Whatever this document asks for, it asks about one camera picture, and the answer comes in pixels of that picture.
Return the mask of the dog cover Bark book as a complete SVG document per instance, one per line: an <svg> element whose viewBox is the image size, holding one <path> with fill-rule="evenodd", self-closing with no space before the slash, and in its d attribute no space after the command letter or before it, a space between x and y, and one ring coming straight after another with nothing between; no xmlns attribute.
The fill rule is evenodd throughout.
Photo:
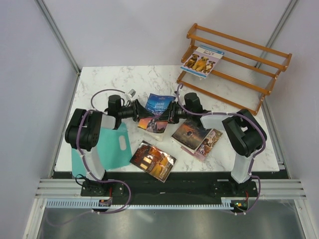
<svg viewBox="0 0 319 239"><path fill-rule="evenodd" d="M200 45L180 67L183 71L205 79L224 56L224 52Z"/></svg>

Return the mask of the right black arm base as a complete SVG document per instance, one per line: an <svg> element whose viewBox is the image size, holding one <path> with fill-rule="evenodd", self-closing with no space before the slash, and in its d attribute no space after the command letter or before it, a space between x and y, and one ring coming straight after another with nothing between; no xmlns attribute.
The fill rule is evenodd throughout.
<svg viewBox="0 0 319 239"><path fill-rule="evenodd" d="M257 185L254 181L238 184L233 181L213 181L211 191L215 197L246 198L258 195Z"/></svg>

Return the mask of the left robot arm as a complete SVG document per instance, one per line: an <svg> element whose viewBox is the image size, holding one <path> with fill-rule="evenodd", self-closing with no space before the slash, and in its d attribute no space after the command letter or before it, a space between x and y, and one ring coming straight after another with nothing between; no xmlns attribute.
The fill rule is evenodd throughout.
<svg viewBox="0 0 319 239"><path fill-rule="evenodd" d="M114 180L106 179L106 170L102 166L97 152L101 128L117 130L123 119L131 118L133 121L139 121L154 115L138 100L132 101L127 106L123 105L119 95L109 96L106 112L85 109L74 111L65 132L65 141L72 148L78 150L86 170L85 177L94 181L92 190L97 195L106 195L110 188L109 182L114 182Z"/></svg>

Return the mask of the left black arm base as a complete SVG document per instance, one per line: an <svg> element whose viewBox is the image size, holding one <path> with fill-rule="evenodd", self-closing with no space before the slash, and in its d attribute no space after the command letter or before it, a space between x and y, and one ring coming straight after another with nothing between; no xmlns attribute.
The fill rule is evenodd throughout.
<svg viewBox="0 0 319 239"><path fill-rule="evenodd" d="M123 197L127 189L123 183L100 183L85 179L82 182L82 197Z"/></svg>

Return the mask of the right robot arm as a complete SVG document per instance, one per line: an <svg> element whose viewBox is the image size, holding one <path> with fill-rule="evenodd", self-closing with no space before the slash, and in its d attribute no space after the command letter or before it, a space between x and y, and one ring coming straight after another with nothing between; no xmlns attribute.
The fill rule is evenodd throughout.
<svg viewBox="0 0 319 239"><path fill-rule="evenodd" d="M252 178L252 166L255 157L266 146L267 135L248 109L236 113L212 112L205 110L196 93L184 95L185 104L180 99L169 103L164 112L156 116L157 120L178 123L180 119L192 119L205 129L224 130L236 152L232 181L228 190L234 196L246 191L245 182Z"/></svg>

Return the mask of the Jane Eyre blue book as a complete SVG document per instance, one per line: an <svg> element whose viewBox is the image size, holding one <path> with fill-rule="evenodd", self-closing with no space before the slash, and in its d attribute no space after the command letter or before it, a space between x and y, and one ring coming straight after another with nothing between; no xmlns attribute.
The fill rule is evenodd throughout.
<svg viewBox="0 0 319 239"><path fill-rule="evenodd" d="M146 110L154 116L141 119L138 128L151 135L157 141L162 141L168 122L164 119L160 120L160 116L167 110L169 104L174 101L174 96L150 94L146 103Z"/></svg>

